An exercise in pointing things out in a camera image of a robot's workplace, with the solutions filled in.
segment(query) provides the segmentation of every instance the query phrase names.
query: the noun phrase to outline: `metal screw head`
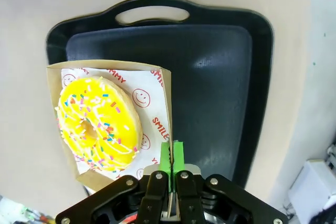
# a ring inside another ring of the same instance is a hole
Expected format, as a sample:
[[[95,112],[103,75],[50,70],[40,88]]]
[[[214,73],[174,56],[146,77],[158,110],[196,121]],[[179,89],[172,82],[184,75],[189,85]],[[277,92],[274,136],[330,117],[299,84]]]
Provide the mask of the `metal screw head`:
[[[126,185],[128,185],[128,186],[131,186],[131,185],[133,185],[133,180],[131,180],[131,179],[129,179],[129,180],[127,180],[126,181]]]
[[[69,218],[63,218],[61,221],[61,224],[70,224],[70,219]]]
[[[181,178],[188,178],[189,175],[186,172],[181,173]]]
[[[274,219],[273,224],[282,224],[282,220]]]
[[[218,180],[216,178],[212,178],[210,179],[210,183],[215,186],[218,184]]]
[[[157,179],[161,179],[163,176],[161,173],[157,173],[156,176],[155,176]]]

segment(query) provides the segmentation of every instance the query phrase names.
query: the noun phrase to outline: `donut hole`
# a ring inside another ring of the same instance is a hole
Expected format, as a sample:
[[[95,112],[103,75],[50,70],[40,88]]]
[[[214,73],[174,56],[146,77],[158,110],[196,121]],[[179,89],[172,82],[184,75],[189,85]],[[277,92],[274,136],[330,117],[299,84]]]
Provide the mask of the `donut hole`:
[[[85,129],[85,135],[88,137],[91,137],[93,139],[96,139],[98,137],[97,132],[94,130],[93,126],[91,123],[89,123],[88,121],[83,121],[81,126],[83,127],[83,129]]]

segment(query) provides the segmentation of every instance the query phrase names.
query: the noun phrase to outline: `black tray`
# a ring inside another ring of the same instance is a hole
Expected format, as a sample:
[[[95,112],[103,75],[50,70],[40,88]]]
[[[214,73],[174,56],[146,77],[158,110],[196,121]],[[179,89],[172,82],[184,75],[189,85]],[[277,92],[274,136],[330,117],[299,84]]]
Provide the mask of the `black tray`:
[[[117,14],[171,6],[182,22],[150,19],[119,24]],[[174,139],[185,162],[204,177],[222,174],[244,187],[256,151],[270,79],[272,31],[259,14],[186,0],[127,0],[103,13],[56,25],[47,38],[50,64],[113,59],[172,72]]]

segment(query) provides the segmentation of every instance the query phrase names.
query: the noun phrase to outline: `yellow frosted donut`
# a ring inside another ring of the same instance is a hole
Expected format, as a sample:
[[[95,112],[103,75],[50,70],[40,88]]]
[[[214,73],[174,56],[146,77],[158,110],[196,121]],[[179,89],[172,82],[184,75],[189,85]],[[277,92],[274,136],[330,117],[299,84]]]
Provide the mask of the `yellow frosted donut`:
[[[71,82],[56,111],[64,141],[93,167],[125,169],[139,152],[139,116],[125,92],[103,77]]]

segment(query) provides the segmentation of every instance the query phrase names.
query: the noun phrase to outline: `beige table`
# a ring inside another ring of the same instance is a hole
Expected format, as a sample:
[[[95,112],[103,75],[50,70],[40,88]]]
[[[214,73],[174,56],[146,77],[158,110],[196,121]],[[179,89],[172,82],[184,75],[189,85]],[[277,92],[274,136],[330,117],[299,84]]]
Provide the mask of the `beige table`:
[[[85,197],[64,159],[46,81],[56,23],[123,0],[0,0],[0,194],[56,214]],[[266,200],[297,118],[306,69],[308,0],[191,0],[262,13],[274,30],[267,111],[247,190]]]

